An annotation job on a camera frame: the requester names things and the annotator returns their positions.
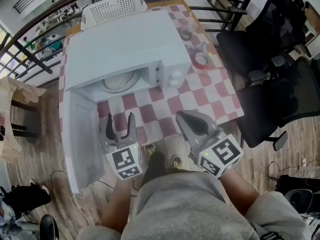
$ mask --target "black chair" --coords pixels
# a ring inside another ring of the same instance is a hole
[[[257,19],[245,30],[221,32],[217,35],[217,40],[227,69],[250,81],[256,80],[251,79],[251,71],[269,71],[270,67],[274,67],[274,57],[282,55],[281,61],[279,58],[275,59],[282,65],[285,62],[293,63],[293,59],[284,51],[292,50],[293,46],[305,40],[302,27],[293,27],[290,20],[270,0],[266,2]]]
[[[320,116],[320,87],[314,68],[303,57],[279,72],[277,78],[246,87],[236,94],[244,112],[244,116],[236,120],[237,125],[242,140],[250,148],[271,141],[278,151],[288,138],[286,131],[280,137],[270,137],[278,127],[300,118]]]

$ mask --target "white plastic basket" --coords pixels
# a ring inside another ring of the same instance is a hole
[[[146,9],[145,0],[102,0],[83,9],[81,30]]]

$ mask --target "checkered tablecloth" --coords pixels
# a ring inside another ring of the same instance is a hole
[[[175,27],[179,31],[181,19],[190,16],[183,4],[153,7],[153,11],[168,11]],[[64,41],[61,58],[59,80],[59,107],[63,109],[63,93],[65,83],[65,65],[68,59],[68,36]],[[198,110],[212,117],[218,124],[228,122],[244,115],[238,97],[228,77],[216,49],[209,42],[205,31],[198,23],[195,33],[186,45],[196,47],[202,42],[207,43],[207,52],[212,59],[210,67],[199,70],[190,67],[181,88],[164,89],[153,87],[110,98],[98,104],[99,118],[112,114],[113,128],[116,134],[124,136],[127,133],[128,116],[135,116],[137,137],[140,145],[149,144],[180,134],[175,115],[178,110]]]

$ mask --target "white microwave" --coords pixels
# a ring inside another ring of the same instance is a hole
[[[105,174],[98,102],[151,87],[179,88],[191,60],[167,11],[119,17],[72,36],[60,104],[73,193]]]
[[[166,10],[107,21],[70,39],[65,89],[94,102],[155,86],[179,88],[191,60]]]

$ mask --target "microwave door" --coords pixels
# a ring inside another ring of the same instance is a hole
[[[65,91],[62,103],[62,143],[73,193],[105,174],[97,103],[74,91]]]

